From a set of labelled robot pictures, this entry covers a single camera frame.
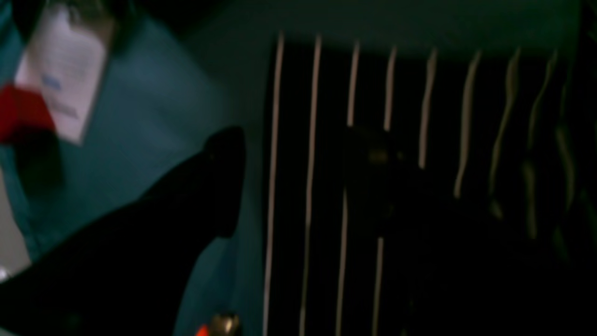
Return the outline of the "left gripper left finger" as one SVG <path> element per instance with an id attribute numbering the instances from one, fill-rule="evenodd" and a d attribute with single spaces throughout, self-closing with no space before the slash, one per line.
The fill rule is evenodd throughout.
<path id="1" fill-rule="evenodd" d="M 1 284 L 15 336 L 171 336 L 200 254 L 237 227 L 247 151 L 240 127 Z"/>

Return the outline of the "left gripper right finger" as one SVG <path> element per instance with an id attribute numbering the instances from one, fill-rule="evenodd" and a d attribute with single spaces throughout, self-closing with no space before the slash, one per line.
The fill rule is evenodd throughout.
<path id="1" fill-rule="evenodd" d="M 357 225 L 382 238 L 384 336 L 594 336 L 596 264 L 431 189 L 384 131 L 345 133 Z"/>

